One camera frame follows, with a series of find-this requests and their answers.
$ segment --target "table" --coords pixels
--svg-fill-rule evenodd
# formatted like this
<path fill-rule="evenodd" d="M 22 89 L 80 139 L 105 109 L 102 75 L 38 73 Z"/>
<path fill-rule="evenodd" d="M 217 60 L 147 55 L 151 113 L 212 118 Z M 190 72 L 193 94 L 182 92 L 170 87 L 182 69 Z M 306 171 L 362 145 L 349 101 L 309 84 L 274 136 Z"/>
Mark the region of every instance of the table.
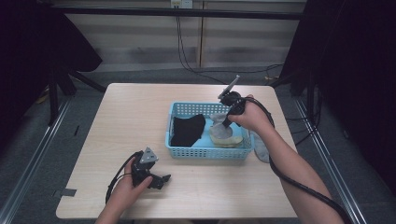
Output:
<path fill-rule="evenodd" d="M 160 158 L 151 172 L 172 175 L 161 190 L 147 189 L 123 218 L 296 217 L 278 177 L 254 152 L 244 161 L 173 159 L 164 138 L 173 102 L 213 102 L 224 85 L 131 84 L 108 86 L 70 176 L 59 218 L 96 218 L 105 206 L 107 186 L 134 152 L 151 147 Z M 277 131 L 294 149 L 274 89 L 234 86 L 252 93 L 273 115 Z"/>

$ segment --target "folded black fabric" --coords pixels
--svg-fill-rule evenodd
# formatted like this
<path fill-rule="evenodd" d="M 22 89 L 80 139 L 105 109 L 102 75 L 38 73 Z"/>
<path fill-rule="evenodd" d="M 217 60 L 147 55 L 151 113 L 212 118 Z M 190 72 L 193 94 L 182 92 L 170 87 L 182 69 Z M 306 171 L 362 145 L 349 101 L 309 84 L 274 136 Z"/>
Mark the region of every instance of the folded black fabric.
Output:
<path fill-rule="evenodd" d="M 204 132 L 204 115 L 195 115 L 189 119 L 174 118 L 174 136 L 171 147 L 191 147 Z"/>

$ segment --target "basket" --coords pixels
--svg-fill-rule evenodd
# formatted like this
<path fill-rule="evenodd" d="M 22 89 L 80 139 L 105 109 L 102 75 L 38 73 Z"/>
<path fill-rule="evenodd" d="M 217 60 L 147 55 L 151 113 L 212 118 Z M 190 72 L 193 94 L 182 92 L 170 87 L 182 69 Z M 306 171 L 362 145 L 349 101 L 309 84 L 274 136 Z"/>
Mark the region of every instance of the basket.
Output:
<path fill-rule="evenodd" d="M 224 148 L 215 147 L 209 135 L 209 128 L 213 124 L 209 117 L 216 113 L 227 113 L 229 107 L 219 103 L 194 103 L 194 102 L 174 102 L 169 110 L 168 124 L 166 128 L 165 145 L 173 158 L 191 159 L 216 159 L 216 160 L 244 160 L 248 153 L 254 148 L 254 137 L 249 130 L 237 126 L 233 123 L 233 135 L 243 137 L 243 141 L 238 147 Z M 170 142 L 174 135 L 174 117 L 188 119 L 195 115 L 203 114 L 205 117 L 205 129 L 199 139 L 192 147 L 171 147 Z"/>

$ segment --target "black horizontal bar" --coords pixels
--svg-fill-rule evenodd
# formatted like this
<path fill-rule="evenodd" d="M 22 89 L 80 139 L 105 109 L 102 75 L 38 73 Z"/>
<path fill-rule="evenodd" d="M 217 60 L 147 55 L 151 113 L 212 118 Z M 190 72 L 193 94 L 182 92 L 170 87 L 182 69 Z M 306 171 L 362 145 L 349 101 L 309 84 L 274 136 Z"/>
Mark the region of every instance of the black horizontal bar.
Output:
<path fill-rule="evenodd" d="M 261 12 L 261 11 L 230 11 L 186 8 L 140 8 L 140 7 L 80 7 L 52 6 L 52 11 L 64 14 L 99 14 L 126 16 L 174 16 L 174 17 L 211 17 L 211 18 L 242 18 L 299 21 L 303 13 Z"/>

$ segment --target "hand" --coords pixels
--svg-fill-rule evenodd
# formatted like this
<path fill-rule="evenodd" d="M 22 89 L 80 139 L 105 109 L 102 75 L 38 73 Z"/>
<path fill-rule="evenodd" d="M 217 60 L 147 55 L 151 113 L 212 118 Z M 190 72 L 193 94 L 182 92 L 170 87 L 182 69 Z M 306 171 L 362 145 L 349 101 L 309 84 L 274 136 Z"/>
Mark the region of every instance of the hand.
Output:
<path fill-rule="evenodd" d="M 242 115 L 229 115 L 228 119 L 253 132 L 257 132 L 260 128 L 272 127 L 265 113 L 249 101 L 246 102 L 245 112 Z"/>
<path fill-rule="evenodd" d="M 123 211 L 134 204 L 139 195 L 151 183 L 152 177 L 149 176 L 136 188 L 134 187 L 131 174 L 133 161 L 134 157 L 126 164 L 124 176 L 117 183 L 104 210 L 95 223 L 116 223 Z"/>

